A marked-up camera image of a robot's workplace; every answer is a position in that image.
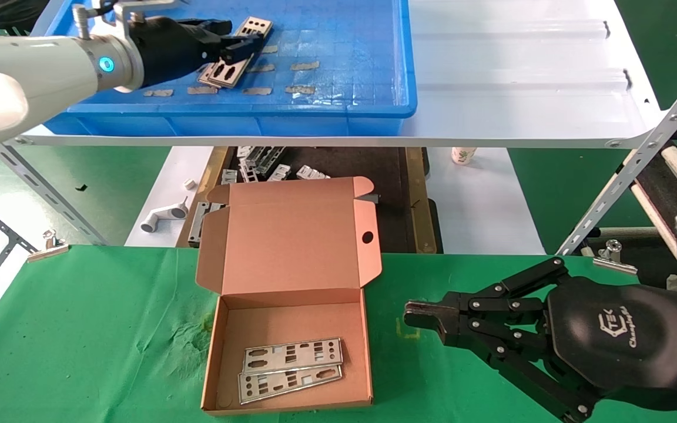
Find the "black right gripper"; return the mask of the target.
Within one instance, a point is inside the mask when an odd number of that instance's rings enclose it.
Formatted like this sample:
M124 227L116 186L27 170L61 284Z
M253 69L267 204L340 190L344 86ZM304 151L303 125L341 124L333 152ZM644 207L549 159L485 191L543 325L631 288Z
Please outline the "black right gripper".
M507 324L532 324L548 310L554 351L600 396L658 411L677 411L677 292L607 286L568 277L551 257L475 293L449 291L438 301L410 300L404 321L434 330L447 347L472 351L501 377L562 422L585 422L596 395L562 385L535 365L547 358L540 335L513 339ZM541 299L529 297L543 287Z

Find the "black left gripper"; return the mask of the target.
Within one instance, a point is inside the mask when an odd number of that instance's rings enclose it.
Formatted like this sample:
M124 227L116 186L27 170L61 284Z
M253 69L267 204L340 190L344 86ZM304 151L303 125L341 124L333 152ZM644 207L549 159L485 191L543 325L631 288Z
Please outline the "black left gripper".
M265 45L263 34L230 36L231 21L148 17L130 22L130 39L142 61L140 88L185 77L211 62L234 65L252 58Z

